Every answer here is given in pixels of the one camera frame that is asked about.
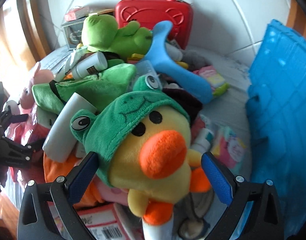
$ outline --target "green frog plush toy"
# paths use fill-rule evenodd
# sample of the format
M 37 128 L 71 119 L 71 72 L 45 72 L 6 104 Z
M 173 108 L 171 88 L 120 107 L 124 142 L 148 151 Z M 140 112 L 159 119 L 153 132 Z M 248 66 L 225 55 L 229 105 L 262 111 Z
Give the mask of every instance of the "green frog plush toy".
M 82 43 L 89 51 L 114 52 L 126 61 L 134 53 L 145 55 L 149 51 L 152 33 L 137 21 L 119 29 L 113 16 L 92 15 L 84 20 Z

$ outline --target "green frog hat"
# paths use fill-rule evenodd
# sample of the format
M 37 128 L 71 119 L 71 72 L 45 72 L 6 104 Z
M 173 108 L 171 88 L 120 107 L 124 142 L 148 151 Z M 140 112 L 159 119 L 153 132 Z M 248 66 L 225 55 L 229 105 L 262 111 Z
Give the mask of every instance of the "green frog hat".
M 98 116 L 87 110 L 78 111 L 71 119 L 73 135 L 83 143 L 86 152 L 99 156 L 98 177 L 107 185 L 111 160 L 125 137 L 159 106 L 171 106 L 189 121 L 187 112 L 172 98 L 160 91 L 153 76 L 141 76 L 133 91 L 109 104 Z

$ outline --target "orange duck beak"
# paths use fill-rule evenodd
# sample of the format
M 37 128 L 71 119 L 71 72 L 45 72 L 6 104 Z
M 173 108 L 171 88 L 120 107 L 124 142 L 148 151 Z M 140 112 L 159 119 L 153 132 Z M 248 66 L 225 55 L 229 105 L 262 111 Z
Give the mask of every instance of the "orange duck beak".
M 150 137 L 140 151 L 140 166 L 150 179 L 163 179 L 177 171 L 187 153 L 184 137 L 167 130 Z

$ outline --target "white plastic container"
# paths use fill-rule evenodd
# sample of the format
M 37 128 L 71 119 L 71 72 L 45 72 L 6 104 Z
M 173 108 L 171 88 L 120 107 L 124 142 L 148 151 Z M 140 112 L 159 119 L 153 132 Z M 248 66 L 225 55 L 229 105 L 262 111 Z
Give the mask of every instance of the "white plastic container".
M 211 148 L 213 138 L 213 132 L 207 128 L 203 128 L 194 140 L 191 149 L 196 150 L 201 154 L 208 152 Z
M 87 46 L 75 49 L 69 55 L 68 59 L 66 60 L 60 71 L 55 75 L 54 80 L 56 82 L 61 82 L 63 78 L 71 72 L 72 68 L 77 64 L 80 58 L 83 57 L 87 52 Z
M 79 80 L 107 68 L 108 62 L 104 54 L 98 51 L 74 66 L 72 68 L 72 75 L 75 80 Z
M 176 48 L 175 46 L 169 44 L 169 43 L 165 43 L 165 47 L 166 47 L 166 52 L 169 55 L 169 57 L 174 60 L 174 61 L 181 61 L 183 58 L 183 53 Z
M 81 110 L 96 112 L 95 106 L 74 93 L 57 117 L 43 145 L 43 151 L 53 161 L 63 163 L 69 157 L 77 140 L 71 133 L 71 118 Z
M 174 214 L 172 218 L 163 225 L 152 226 L 143 222 L 143 233 L 145 240 L 172 240 Z
M 160 78 L 158 77 L 156 71 L 154 70 L 151 62 L 149 62 L 148 60 L 144 60 L 144 61 L 140 61 L 136 63 L 135 66 L 136 66 L 137 73 L 129 85 L 129 88 L 128 88 L 129 92 L 133 91 L 134 84 L 141 76 L 153 76 L 157 80 L 159 90 L 163 89 L 163 86 L 160 82 Z

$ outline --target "white bottle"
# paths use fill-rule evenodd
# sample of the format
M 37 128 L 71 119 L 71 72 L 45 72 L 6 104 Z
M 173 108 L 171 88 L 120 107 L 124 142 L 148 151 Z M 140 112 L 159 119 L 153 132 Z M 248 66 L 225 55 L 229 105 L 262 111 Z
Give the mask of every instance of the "white bottle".
M 174 61 L 181 61 L 183 58 L 183 53 L 176 48 L 175 46 L 165 43 L 166 52 L 169 55 L 169 57 Z
M 142 220 L 145 240 L 172 240 L 174 214 L 172 218 L 163 225 L 152 226 Z
M 98 51 L 74 66 L 72 68 L 72 75 L 75 80 L 79 80 L 107 68 L 108 62 L 104 54 Z
M 77 64 L 81 57 L 88 52 L 87 46 L 83 46 L 79 49 L 75 49 L 66 59 L 66 62 L 61 67 L 60 71 L 55 75 L 54 80 L 61 82 L 63 78 L 69 74 L 72 68 Z
M 211 148 L 213 138 L 213 132 L 207 128 L 203 128 L 194 140 L 191 149 L 196 150 L 201 154 L 208 152 Z
M 53 161 L 64 163 L 77 142 L 71 132 L 71 118 L 81 109 L 96 112 L 96 108 L 85 98 L 74 93 L 68 100 L 43 144 L 43 151 Z

